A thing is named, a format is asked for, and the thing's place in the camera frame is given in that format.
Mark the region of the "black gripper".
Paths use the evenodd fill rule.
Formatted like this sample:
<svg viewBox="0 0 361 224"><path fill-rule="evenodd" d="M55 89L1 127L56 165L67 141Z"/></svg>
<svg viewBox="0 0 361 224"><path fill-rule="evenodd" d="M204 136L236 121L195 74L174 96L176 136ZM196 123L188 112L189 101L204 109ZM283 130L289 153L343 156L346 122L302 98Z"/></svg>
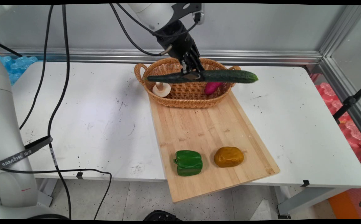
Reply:
<svg viewBox="0 0 361 224"><path fill-rule="evenodd" d="M203 75L204 68L196 43L181 21L175 21L156 31L155 37L164 49L172 46L168 54L182 62L183 78L195 80L197 74Z"/></svg>

